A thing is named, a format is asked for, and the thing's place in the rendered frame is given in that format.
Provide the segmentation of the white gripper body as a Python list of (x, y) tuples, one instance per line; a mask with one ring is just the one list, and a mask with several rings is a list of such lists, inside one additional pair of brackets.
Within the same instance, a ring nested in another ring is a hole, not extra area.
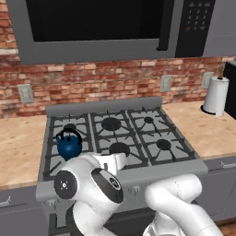
[(109, 172), (116, 175), (126, 164), (126, 155), (124, 153), (115, 153), (110, 156)]

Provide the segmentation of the grey gas stove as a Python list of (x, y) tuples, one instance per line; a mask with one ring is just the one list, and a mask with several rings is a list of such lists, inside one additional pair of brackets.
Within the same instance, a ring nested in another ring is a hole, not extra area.
[[(78, 156), (89, 152), (126, 155), (125, 166), (116, 174), (124, 201), (114, 214), (148, 208), (145, 189), (155, 181), (179, 174), (207, 173), (206, 164), (162, 110), (161, 103), (160, 97), (147, 97), (47, 107), (36, 198), (48, 224), (52, 213), (61, 213), (74, 204), (72, 199), (57, 195), (53, 187), (56, 173), (68, 161), (59, 155), (55, 139), (65, 128), (73, 128), (82, 137)], [(55, 206), (48, 205), (51, 199)]]

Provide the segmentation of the blue kettle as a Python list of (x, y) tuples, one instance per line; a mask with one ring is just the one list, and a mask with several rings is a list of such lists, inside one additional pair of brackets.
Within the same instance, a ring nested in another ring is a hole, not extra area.
[(73, 128), (65, 128), (55, 137), (57, 151), (64, 160), (77, 157), (82, 151), (82, 137)]

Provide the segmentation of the black oven door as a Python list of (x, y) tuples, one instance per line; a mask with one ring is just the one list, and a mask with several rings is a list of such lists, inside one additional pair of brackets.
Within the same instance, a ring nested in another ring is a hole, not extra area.
[[(104, 227), (117, 236), (142, 236), (153, 220), (155, 212), (149, 208), (113, 214)], [(72, 210), (52, 213), (49, 217), (49, 236), (80, 236), (72, 220)]]

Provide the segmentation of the grey cupboard door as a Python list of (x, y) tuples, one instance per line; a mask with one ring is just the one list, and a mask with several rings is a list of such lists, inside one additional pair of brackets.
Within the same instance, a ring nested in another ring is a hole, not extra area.
[(214, 221), (232, 217), (236, 211), (236, 171), (211, 171), (200, 176), (203, 189), (195, 202)]

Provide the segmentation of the grey microwave oven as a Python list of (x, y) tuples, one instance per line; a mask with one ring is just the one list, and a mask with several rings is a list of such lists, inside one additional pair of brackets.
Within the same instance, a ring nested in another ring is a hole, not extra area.
[(167, 51), (158, 51), (153, 39), (107, 41), (35, 41), (27, 6), (37, 0), (6, 0), (23, 65), (75, 62), (201, 57), (207, 42), (216, 0), (174, 0)]

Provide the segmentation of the white paper towel roll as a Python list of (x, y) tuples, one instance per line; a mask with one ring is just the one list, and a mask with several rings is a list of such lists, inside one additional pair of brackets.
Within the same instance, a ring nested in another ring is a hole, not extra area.
[(211, 77), (207, 88), (206, 98), (201, 110), (207, 114), (221, 117), (224, 113), (230, 81), (223, 76), (220, 68), (215, 77)]

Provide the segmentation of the black appliance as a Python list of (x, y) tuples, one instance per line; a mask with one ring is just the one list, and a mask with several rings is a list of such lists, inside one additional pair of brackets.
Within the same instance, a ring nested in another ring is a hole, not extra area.
[(229, 80), (225, 112), (236, 120), (236, 61), (225, 64), (223, 76)]

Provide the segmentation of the grey wall outlet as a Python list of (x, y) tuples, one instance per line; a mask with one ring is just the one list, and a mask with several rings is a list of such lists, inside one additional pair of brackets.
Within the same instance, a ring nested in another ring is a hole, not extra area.
[(20, 101), (22, 103), (33, 103), (34, 102), (31, 84), (18, 85), (18, 93), (20, 96)]
[(160, 81), (160, 91), (169, 92), (170, 89), (171, 89), (171, 75), (162, 76)]
[(201, 88), (202, 89), (207, 89), (208, 88), (210, 78), (213, 77), (213, 76), (214, 76), (213, 72), (205, 72), (203, 74), (203, 79), (202, 79), (202, 82), (201, 82)]

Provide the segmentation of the grey wall cupboard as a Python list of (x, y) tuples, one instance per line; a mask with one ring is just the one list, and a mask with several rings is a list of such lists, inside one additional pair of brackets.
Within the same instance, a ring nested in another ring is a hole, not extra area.
[(236, 55), (236, 0), (216, 0), (204, 56)]

